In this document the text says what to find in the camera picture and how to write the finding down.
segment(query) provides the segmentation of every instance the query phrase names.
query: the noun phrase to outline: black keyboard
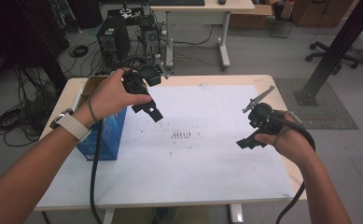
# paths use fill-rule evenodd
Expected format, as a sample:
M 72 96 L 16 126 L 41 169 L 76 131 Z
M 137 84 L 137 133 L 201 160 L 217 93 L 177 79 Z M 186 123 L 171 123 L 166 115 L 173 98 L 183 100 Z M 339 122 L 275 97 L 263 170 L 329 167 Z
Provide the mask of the black keyboard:
M 204 0 L 148 0 L 150 6 L 195 7 L 204 6 Z

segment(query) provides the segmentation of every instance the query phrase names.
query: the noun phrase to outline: watch face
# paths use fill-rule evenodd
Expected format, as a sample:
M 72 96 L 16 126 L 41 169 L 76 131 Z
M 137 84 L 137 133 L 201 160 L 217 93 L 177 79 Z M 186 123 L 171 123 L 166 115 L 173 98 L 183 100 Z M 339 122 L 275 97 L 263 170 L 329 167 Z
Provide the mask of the watch face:
M 53 120 L 53 122 L 49 125 L 49 127 L 51 129 L 57 128 L 59 126 L 59 123 L 58 123 L 59 119 L 62 119 L 64 117 L 64 115 L 66 115 L 66 114 L 72 115 L 73 112 L 74 111 L 71 108 L 65 109 L 60 115 L 58 115 L 58 117 L 56 117 L 56 119 Z

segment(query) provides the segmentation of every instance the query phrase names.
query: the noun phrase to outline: tiled floor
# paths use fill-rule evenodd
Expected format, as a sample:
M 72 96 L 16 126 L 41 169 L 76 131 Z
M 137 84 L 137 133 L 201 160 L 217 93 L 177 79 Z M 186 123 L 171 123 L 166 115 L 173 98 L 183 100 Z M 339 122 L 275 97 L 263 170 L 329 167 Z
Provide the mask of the tiled floor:
M 172 76 L 193 75 L 257 75 L 267 74 L 272 77 L 309 77 L 318 65 L 319 59 L 307 63 L 305 56 L 310 52 L 309 42 L 316 29 L 293 28 L 287 39 L 269 37 L 270 26 L 260 31 L 229 30 L 227 38 L 231 67 L 223 71 L 216 49 L 220 27 L 215 26 L 212 36 L 204 46 L 177 46 L 175 69 Z M 130 37 L 135 39 L 130 28 Z M 330 44 L 335 31 L 322 29 L 316 40 Z M 70 46 L 88 45 L 95 41 L 89 31 L 71 35 Z M 200 42 L 207 38 L 209 29 L 204 26 L 178 26 L 177 40 Z M 363 55 L 363 43 L 359 43 L 355 52 Z M 73 74 L 88 74 L 91 58 L 79 66 L 83 59 L 71 70 Z M 65 67 L 70 67 L 73 60 L 67 50 L 59 56 Z M 363 223 L 363 65 L 357 69 L 343 64 L 343 69 L 336 76 L 328 79 L 329 84 L 341 99 L 343 105 L 356 122 L 359 130 L 310 130 L 317 144 L 317 153 L 329 169 L 335 187 L 354 223 Z M 18 82 L 11 68 L 0 71 L 0 114 L 18 102 L 15 94 Z M 22 133 L 14 133 L 11 139 L 18 140 Z M 20 157 L 28 147 L 7 147 L 0 137 L 0 174 Z M 274 223 L 286 203 L 249 203 L 243 204 L 245 223 Z M 51 223 L 94 223 L 90 211 L 48 212 Z M 212 206 L 211 223 L 229 223 L 227 207 Z M 26 223 L 45 223 L 41 214 L 33 213 Z M 307 202 L 297 205 L 284 217 L 283 223 L 309 223 Z

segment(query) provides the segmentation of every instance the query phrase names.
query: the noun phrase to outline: table leg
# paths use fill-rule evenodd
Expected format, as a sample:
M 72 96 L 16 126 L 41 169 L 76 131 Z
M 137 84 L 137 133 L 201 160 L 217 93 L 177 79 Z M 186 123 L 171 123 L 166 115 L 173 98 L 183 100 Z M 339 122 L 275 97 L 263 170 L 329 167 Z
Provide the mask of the table leg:
M 105 209 L 105 220 L 103 221 L 103 224 L 111 224 L 114 212 L 115 209 L 113 208 Z
M 222 36 L 221 38 L 218 39 L 219 51 L 221 52 L 222 65 L 224 66 L 224 68 L 230 66 L 230 58 L 228 56 L 227 46 L 225 45 L 229 23 L 230 23 L 230 12 L 225 12 L 224 24 L 222 25 Z
M 243 210 L 240 203 L 230 204 L 230 221 L 231 223 L 244 223 Z
M 166 11 L 166 29 L 167 29 L 167 46 L 166 46 L 166 66 L 173 67 L 173 39 L 170 35 L 170 11 Z

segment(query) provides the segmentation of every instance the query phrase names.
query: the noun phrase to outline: black metal pole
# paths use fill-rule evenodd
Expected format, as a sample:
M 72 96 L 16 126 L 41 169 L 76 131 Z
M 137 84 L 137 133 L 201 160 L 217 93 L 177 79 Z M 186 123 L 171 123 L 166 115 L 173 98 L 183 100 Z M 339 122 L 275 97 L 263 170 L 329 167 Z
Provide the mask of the black metal pole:
M 294 92 L 299 105 L 314 105 L 315 96 L 330 76 L 335 65 L 363 31 L 363 0 L 359 0 L 342 29 L 338 32 L 321 62 L 301 91 Z

